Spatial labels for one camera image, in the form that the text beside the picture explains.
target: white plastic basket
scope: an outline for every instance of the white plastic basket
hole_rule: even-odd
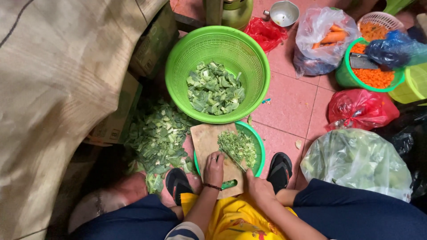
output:
[[[406,32],[406,28],[402,22],[400,22],[394,16],[385,13],[385,12],[370,12],[364,15],[358,22],[357,28],[360,30],[360,25],[365,24],[367,22],[377,23],[383,25],[387,28],[387,30],[401,30],[402,32]]]

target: pink tiled floor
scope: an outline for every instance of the pink tiled floor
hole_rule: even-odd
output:
[[[254,0],[252,16],[263,17],[263,11],[269,10],[278,0]],[[301,15],[310,5],[334,6],[345,8],[350,0],[299,0],[293,1],[300,9]],[[202,0],[172,0],[174,12],[205,22]],[[396,15],[406,27],[414,24],[412,14],[401,12]],[[266,99],[271,104],[261,104],[252,113],[252,125],[258,134],[265,139],[266,162],[261,178],[266,178],[271,158],[276,152],[284,152],[292,160],[293,176],[290,188],[303,189],[307,181],[299,164],[313,141],[326,133],[327,106],[336,91],[340,91],[334,73],[323,76],[303,76],[296,79],[292,64],[293,48],[298,22],[288,32],[288,39],[283,44],[267,53],[271,69],[270,88]],[[302,147],[297,149],[295,141],[301,140]],[[184,144],[192,157],[193,146],[191,137]],[[189,180],[195,191],[200,190],[201,179],[189,174]],[[173,200],[166,189],[162,192],[162,200],[166,205],[173,205]]]

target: red plastic bag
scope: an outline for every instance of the red plastic bag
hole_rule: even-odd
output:
[[[371,130],[399,117],[399,110],[385,93],[366,89],[337,92],[329,102],[328,130],[358,128]]]
[[[265,53],[277,47],[282,40],[288,38],[284,27],[272,21],[265,22],[261,18],[253,18],[246,26],[244,33],[251,36]]]

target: wooden cutting board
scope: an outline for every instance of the wooden cutting board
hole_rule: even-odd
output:
[[[222,125],[201,124],[190,128],[202,181],[204,179],[207,157],[211,153],[218,151],[218,134],[225,130],[234,131],[235,134],[237,134],[236,125],[234,123]],[[228,157],[225,159],[223,182],[237,180],[237,186],[221,191],[218,195],[218,199],[242,194],[244,186],[243,181],[245,179],[243,174],[243,171],[231,160],[231,158]]]

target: striped sleeve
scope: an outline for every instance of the striped sleeve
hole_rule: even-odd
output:
[[[196,224],[183,222],[172,229],[165,240],[205,240],[205,235]]]

